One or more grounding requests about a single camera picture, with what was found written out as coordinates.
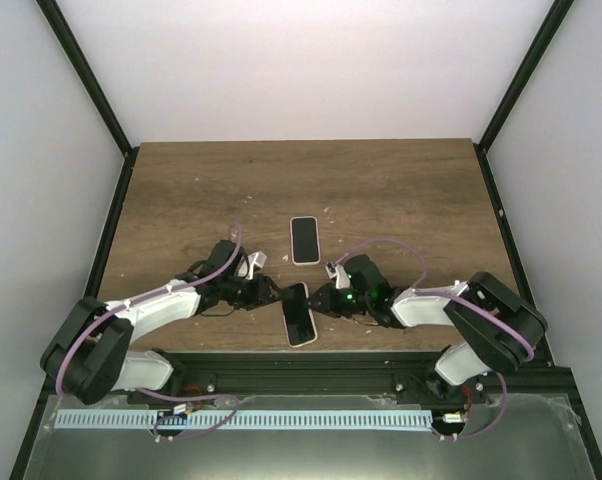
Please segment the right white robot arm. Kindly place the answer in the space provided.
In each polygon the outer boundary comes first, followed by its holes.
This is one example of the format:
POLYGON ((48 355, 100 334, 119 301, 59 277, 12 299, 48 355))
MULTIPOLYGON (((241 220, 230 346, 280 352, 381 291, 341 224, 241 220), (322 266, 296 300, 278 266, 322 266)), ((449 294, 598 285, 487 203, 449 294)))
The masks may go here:
POLYGON ((368 315, 385 328, 446 326, 459 332, 462 341, 444 348, 424 374, 426 393, 439 403, 452 400, 474 377, 513 373, 531 361, 548 328, 535 307, 485 271, 447 287, 421 289, 391 285, 365 254, 332 262, 326 270, 330 281, 309 297, 317 312, 368 315))

